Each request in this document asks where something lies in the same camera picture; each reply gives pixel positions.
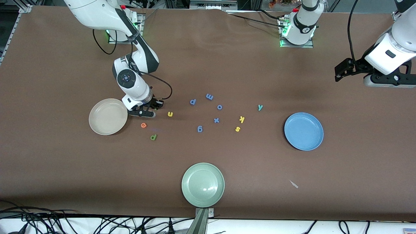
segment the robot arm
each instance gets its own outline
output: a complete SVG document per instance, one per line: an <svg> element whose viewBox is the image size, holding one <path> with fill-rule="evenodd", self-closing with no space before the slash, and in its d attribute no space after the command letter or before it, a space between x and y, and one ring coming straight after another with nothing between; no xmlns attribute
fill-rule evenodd
<svg viewBox="0 0 416 234"><path fill-rule="evenodd" d="M298 12L287 17L290 24L283 30L282 37L294 45L303 45L312 38L316 22L324 11L322 0L303 0Z"/></svg>
<svg viewBox="0 0 416 234"><path fill-rule="evenodd" d="M126 34L137 51L132 59L138 70L152 73L159 66L156 53L145 42L140 32L117 5L117 0L64 0L78 21L92 29L116 30Z"/></svg>
<svg viewBox="0 0 416 234"><path fill-rule="evenodd" d="M83 25L97 30L116 30L126 34L137 51L114 61L113 75L126 93L122 98L130 115L155 117L149 109L158 109L163 101L157 100L150 87L141 78L142 73L156 71L159 59L145 42L140 32L118 6L117 0L64 0L68 8Z"/></svg>
<svg viewBox="0 0 416 234"><path fill-rule="evenodd" d="M416 57L416 0L395 0L397 21L355 63L347 58L335 67L335 81L348 75L367 73L367 86L415 87L411 59ZM401 73L400 66L406 67Z"/></svg>

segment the brown table surface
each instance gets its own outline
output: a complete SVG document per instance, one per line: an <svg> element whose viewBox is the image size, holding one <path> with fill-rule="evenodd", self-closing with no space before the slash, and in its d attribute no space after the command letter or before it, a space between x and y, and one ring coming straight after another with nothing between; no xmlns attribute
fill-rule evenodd
<svg viewBox="0 0 416 234"><path fill-rule="evenodd" d="M172 98L156 118L129 117L119 133L101 136L88 115L97 102L123 97L111 66L130 45L106 55L68 8L34 7L0 66L1 198L82 213L191 217L181 179L209 162L225 177L214 206L222 218L416 221L416 92L365 87L362 75L334 81L334 66L350 56L347 18L323 14L314 48L296 49L279 47L275 27L219 10L158 10L144 37ZM391 23L389 14L355 14L356 56ZM97 36L104 43L103 32ZM157 96L168 94L144 79ZM296 112L322 123L317 149L286 141L284 122Z"/></svg>

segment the metal mount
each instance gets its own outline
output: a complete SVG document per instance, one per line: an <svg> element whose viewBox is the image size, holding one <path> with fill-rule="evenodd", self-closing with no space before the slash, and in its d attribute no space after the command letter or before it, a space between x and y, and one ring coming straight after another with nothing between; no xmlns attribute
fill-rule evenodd
<svg viewBox="0 0 416 234"><path fill-rule="evenodd" d="M18 24L21 16L22 16L22 13L19 13L19 15L17 16L15 25L13 26L12 32L10 33L9 39L7 40L6 46L4 47L4 51L3 51L3 53L2 53L2 55L0 57L0 65L3 62L3 59L4 59L4 57L6 55L6 52L7 52L8 48L9 48L10 42L12 41L12 37L15 34L15 31L16 31L16 28L17 28L17 24Z"/></svg>
<svg viewBox="0 0 416 234"><path fill-rule="evenodd" d="M145 19L146 19L146 14L139 14L137 13L137 18L135 17L135 19L133 19L133 21L135 21L134 26L136 27L136 29L140 32L140 35L143 36L143 31L144 31L144 23L145 23ZM108 37L108 43L109 44L115 44L116 41L112 38L112 37ZM129 41L118 41L117 44L130 44Z"/></svg>
<svg viewBox="0 0 416 234"><path fill-rule="evenodd" d="M195 216L198 214L198 211L202 208L196 208L195 209ZM214 217L214 208L208 208L208 218Z"/></svg>
<svg viewBox="0 0 416 234"><path fill-rule="evenodd" d="M147 117L147 118L154 118L156 117L156 113L150 109L153 110L158 110L160 108L162 108L163 106L163 101L162 100L158 100L156 99L154 96L153 98L150 100L150 102L139 106L138 109L134 108L133 110L128 110L127 113L129 115L133 115L133 116L139 116L139 117Z"/></svg>
<svg viewBox="0 0 416 234"><path fill-rule="evenodd" d="M26 4L23 8L20 8L19 6L19 13L29 13L32 11L32 5Z"/></svg>
<svg viewBox="0 0 416 234"><path fill-rule="evenodd" d="M165 0L166 8L174 9L176 8L175 1L172 0Z"/></svg>
<svg viewBox="0 0 416 234"><path fill-rule="evenodd" d="M367 74L364 77L364 83L367 86L385 86L385 87L409 87L416 86L416 74L411 74L412 61L409 60L402 64L406 71L402 73L400 67L388 75L384 75L374 69L364 58L354 61L346 58L335 67L335 82L350 75Z"/></svg>
<svg viewBox="0 0 416 234"><path fill-rule="evenodd" d="M200 208L196 213L196 217L193 220L186 234L206 234L208 225L208 216L210 215L210 208Z"/></svg>
<svg viewBox="0 0 416 234"><path fill-rule="evenodd" d="M219 9L222 11L238 10L236 0L191 0L189 3L189 9Z"/></svg>
<svg viewBox="0 0 416 234"><path fill-rule="evenodd" d="M277 25L283 25L284 27L279 28L279 39L280 39L280 47L292 47L292 48L313 48L313 41L312 38L308 40L303 45L294 45L290 43L283 34L286 33L290 26L290 17L289 15L284 15L277 20Z"/></svg>
<svg viewBox="0 0 416 234"><path fill-rule="evenodd" d="M397 21L400 16L401 16L401 13L398 10L391 13L391 17L393 18L394 21Z"/></svg>

